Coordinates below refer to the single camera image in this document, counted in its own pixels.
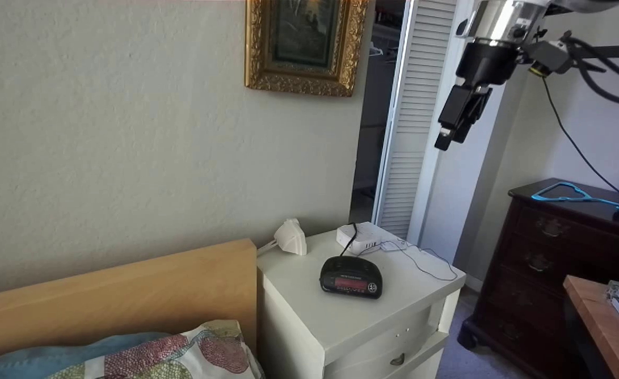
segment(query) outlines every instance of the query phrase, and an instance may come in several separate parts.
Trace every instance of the bed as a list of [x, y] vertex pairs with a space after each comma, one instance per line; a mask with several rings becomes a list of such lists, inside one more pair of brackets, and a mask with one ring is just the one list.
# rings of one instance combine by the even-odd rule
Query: bed
[[[59, 372], [79, 369], [71, 377], [108, 377], [101, 372], [101, 363], [110, 356], [118, 354], [118, 362], [129, 363], [129, 354], [152, 351], [147, 344], [155, 347], [156, 357], [162, 350], [166, 360], [177, 360], [177, 356], [183, 360], [187, 350], [168, 347], [181, 347], [181, 342], [186, 347], [190, 340], [211, 362], [219, 360], [217, 371], [213, 371], [216, 377], [229, 372], [232, 377], [247, 377], [243, 366], [233, 372], [228, 366], [229, 362], [224, 362], [224, 356], [228, 356], [224, 350], [232, 351], [233, 347], [247, 354], [244, 360], [251, 363], [247, 369], [253, 377], [261, 377], [256, 360], [257, 293], [257, 247], [251, 240], [5, 290], [0, 293], [0, 360], [25, 351], [31, 356], [36, 350], [59, 356], [61, 350], [71, 351], [132, 337], [140, 340], [123, 342], [124, 347], [118, 347], [118, 351], [100, 351], [100, 356], [89, 356], [82, 362], [69, 362]], [[183, 377], [202, 377], [204, 372], [193, 366], [181, 371]]]

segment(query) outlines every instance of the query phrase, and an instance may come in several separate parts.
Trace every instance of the painting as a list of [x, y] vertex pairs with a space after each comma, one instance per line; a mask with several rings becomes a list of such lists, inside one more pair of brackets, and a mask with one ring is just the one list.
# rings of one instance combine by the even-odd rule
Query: painting
[[350, 97], [368, 0], [247, 0], [244, 83]]

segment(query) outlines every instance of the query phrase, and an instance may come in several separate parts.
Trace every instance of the wall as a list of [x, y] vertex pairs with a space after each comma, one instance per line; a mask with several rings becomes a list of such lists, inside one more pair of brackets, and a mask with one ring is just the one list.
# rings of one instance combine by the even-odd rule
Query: wall
[[363, 76], [247, 90], [243, 0], [0, 0], [0, 287], [345, 222]]
[[[574, 30], [575, 35], [599, 46], [619, 43], [619, 7], [599, 15], [551, 17], [547, 30], [549, 37]], [[599, 74], [596, 78], [619, 93], [617, 76]], [[619, 105], [594, 94], [578, 72], [551, 76], [549, 85], [569, 132], [596, 169], [619, 185]], [[509, 107], [516, 107], [516, 113], [504, 115], [495, 123], [501, 137], [497, 145], [491, 145], [489, 163], [483, 166], [469, 212], [471, 227], [463, 230], [455, 258], [459, 267], [479, 279], [486, 276], [497, 245], [509, 203], [507, 190], [544, 176], [565, 176], [607, 186], [562, 137], [542, 80], [528, 76], [521, 83], [507, 83], [506, 99], [509, 99]]]

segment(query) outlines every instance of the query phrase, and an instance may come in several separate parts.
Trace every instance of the nightstand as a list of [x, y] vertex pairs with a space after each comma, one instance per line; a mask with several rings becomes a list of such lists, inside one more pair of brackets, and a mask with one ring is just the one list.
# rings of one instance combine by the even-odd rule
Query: nightstand
[[380, 299], [322, 293], [321, 267], [342, 253], [335, 231], [308, 238], [305, 256], [260, 256], [261, 362], [271, 379], [436, 377], [466, 274], [376, 230], [388, 244], [363, 256], [384, 276]]

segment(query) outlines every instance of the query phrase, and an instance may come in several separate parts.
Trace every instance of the wooden dresser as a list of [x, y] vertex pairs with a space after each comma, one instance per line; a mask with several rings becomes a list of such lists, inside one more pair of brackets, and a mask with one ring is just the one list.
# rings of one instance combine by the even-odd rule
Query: wooden dresser
[[[546, 179], [509, 191], [511, 206], [473, 314], [459, 342], [491, 344], [532, 377], [587, 377], [565, 324], [567, 274], [596, 281], [619, 279], [619, 220], [605, 201], [536, 201], [561, 182]], [[579, 185], [594, 197], [614, 191]], [[547, 197], [579, 197], [557, 185]]]

